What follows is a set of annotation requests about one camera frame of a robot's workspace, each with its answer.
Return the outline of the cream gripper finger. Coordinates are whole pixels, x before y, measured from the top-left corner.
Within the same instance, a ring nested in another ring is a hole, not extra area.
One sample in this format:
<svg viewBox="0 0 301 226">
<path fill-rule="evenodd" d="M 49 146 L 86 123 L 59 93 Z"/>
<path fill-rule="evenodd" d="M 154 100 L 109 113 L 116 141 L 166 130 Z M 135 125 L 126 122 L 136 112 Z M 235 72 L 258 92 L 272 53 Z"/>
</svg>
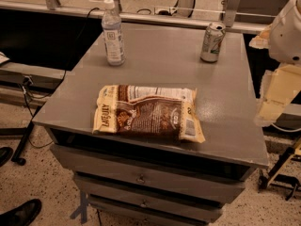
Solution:
<svg viewBox="0 0 301 226">
<path fill-rule="evenodd" d="M 275 122 L 300 91 L 300 65 L 281 63 L 273 72 L 266 70 L 260 87 L 259 122 Z"/>
<path fill-rule="evenodd" d="M 257 35 L 250 41 L 249 46 L 255 49 L 268 49 L 270 30 L 271 27 L 266 26 L 259 35 Z"/>
</svg>

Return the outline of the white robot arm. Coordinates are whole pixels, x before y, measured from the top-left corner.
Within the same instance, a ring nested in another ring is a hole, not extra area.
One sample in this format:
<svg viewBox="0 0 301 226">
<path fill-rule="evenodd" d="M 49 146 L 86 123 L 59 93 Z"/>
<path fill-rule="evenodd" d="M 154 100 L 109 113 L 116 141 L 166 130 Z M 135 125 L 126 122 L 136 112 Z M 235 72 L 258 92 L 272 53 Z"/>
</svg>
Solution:
<svg viewBox="0 0 301 226">
<path fill-rule="evenodd" d="M 301 0 L 289 0 L 249 46 L 267 49 L 269 57 L 279 62 L 261 80 L 255 123 L 268 126 L 277 121 L 301 91 Z"/>
</svg>

